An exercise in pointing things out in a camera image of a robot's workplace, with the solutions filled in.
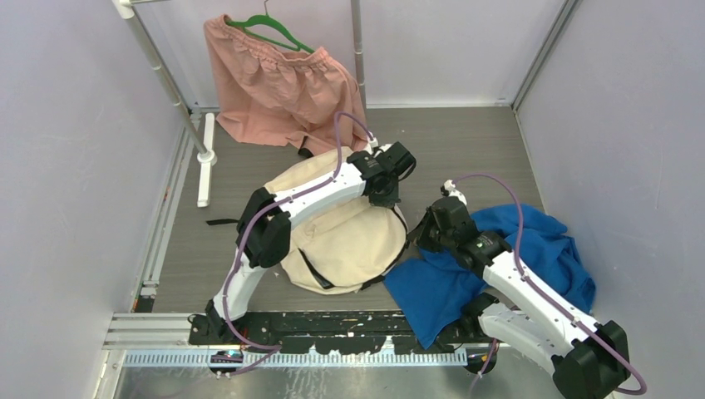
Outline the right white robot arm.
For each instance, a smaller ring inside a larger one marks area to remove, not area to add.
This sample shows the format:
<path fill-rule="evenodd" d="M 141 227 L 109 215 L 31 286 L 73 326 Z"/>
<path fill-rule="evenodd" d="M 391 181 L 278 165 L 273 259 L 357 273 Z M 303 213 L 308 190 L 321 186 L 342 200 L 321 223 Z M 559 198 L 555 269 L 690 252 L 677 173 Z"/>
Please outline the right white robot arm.
<path fill-rule="evenodd" d="M 517 306 L 489 294 L 472 300 L 461 320 L 470 340 L 509 344 L 550 374 L 565 398 L 605 398 L 632 376 L 626 332 L 563 299 L 497 233 L 480 231 L 457 197 L 427 207 L 414 233 L 420 249 L 446 251 Z"/>

